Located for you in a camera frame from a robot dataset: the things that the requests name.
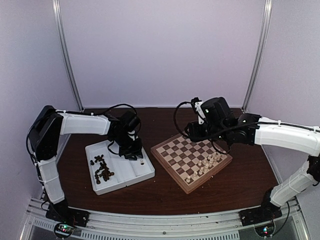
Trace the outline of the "light chess queen piece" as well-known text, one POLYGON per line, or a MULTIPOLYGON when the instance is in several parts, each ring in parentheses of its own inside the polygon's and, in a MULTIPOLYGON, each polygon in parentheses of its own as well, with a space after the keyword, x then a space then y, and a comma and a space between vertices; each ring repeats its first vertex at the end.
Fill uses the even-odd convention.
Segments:
POLYGON ((198 175, 201 176, 204 173, 204 168, 201 167, 198 171, 198 175))

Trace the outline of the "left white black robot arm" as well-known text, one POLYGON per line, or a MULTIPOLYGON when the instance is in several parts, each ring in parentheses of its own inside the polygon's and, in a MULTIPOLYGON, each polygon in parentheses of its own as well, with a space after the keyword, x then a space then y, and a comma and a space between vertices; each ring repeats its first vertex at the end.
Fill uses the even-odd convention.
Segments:
POLYGON ((35 166, 38 181, 45 191, 52 213, 61 222, 72 218, 72 211, 62 202, 66 200, 57 164, 72 135, 105 136, 118 146, 117 156, 135 161, 143 157, 143 144, 137 133, 141 120, 135 111, 128 110, 121 116, 107 111, 85 113, 43 107, 29 128, 25 144, 35 166))

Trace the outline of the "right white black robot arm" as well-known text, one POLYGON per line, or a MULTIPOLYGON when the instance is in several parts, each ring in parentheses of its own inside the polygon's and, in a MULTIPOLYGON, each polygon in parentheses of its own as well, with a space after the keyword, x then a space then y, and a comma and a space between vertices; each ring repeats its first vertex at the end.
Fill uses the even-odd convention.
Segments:
POLYGON ((223 97, 190 102, 198 119, 186 128, 193 142, 222 140, 232 144, 276 146, 306 153, 306 162, 283 183, 266 193, 256 210, 259 220, 268 220, 289 199, 320 181, 320 128, 272 120, 259 114, 243 113, 235 117, 223 97))

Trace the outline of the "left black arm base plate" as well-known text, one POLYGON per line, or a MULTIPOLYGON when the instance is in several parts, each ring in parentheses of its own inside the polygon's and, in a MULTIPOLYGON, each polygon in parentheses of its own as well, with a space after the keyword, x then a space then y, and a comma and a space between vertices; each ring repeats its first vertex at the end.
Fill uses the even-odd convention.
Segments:
POLYGON ((86 227, 89 216, 88 211, 73 208, 56 210, 50 207, 45 214, 47 219, 66 223, 72 227, 86 227))

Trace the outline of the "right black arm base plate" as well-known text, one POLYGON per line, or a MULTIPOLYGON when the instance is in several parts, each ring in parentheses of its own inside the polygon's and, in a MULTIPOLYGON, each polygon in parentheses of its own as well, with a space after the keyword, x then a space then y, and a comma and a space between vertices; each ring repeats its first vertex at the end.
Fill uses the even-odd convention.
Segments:
POLYGON ((263 208, 262 206, 248 208, 239 212, 239 217, 243 227, 271 221, 276 218, 280 218, 282 215, 282 211, 279 208, 271 209, 263 208))

